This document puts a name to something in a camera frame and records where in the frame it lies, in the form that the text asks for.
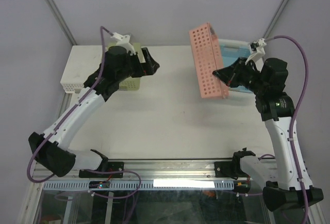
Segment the green perforated basket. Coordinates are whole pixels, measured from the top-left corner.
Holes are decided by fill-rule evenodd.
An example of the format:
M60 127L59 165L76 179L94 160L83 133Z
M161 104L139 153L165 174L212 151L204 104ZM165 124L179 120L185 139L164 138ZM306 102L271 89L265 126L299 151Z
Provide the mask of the green perforated basket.
M106 49L108 50L109 48L111 48L113 46L126 47L125 44L119 44L118 42L110 42L106 46ZM142 55L142 50L141 50L141 44L140 43L132 43L132 46L134 47L134 50L138 55L139 61L144 62L144 57ZM140 89L140 82L141 82L140 78L129 77L129 78L125 79L124 81L122 81L119 84L119 90L120 91L136 91L136 90L139 90Z

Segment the pink perforated basket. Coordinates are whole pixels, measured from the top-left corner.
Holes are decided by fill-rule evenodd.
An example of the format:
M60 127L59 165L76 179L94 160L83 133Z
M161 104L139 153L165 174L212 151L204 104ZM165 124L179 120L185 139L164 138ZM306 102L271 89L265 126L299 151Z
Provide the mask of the pink perforated basket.
M222 98L229 96L228 87L213 75L223 69L223 59L218 36L210 23L204 23L189 31L192 56L201 97Z

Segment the white perforated basket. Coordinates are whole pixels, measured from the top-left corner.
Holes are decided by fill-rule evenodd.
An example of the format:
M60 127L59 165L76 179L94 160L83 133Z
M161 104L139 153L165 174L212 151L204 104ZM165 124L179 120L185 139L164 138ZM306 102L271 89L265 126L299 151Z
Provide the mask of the white perforated basket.
M60 83L65 93L76 93L84 87L86 79L100 66L101 45L74 45L67 60Z

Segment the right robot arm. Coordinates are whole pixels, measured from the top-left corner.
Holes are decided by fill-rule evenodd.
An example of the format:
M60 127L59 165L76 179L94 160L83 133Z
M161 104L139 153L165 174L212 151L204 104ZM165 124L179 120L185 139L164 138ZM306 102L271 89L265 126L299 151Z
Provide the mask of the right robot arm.
M213 76L230 87L243 86L255 95L256 109L270 135L277 171L265 167L256 154L237 151L230 164L221 168L227 177L250 176L262 189L269 211L307 208L323 200L323 191L313 186L304 165L296 135L293 100L284 92L287 63L268 58L261 70L246 58L213 71Z

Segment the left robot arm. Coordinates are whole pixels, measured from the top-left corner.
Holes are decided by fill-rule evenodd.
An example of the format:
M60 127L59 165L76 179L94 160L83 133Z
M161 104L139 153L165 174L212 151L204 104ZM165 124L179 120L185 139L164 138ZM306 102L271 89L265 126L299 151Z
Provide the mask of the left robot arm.
M79 93L78 101L43 133L32 133L28 142L33 159L48 169L52 175L63 177L71 170L90 170L102 177L108 170L108 157L101 152L70 150L76 133L98 108L104 105L127 78L154 75L160 65L148 48L141 49L144 62L138 54L122 46L112 46L103 51L99 68L88 76Z

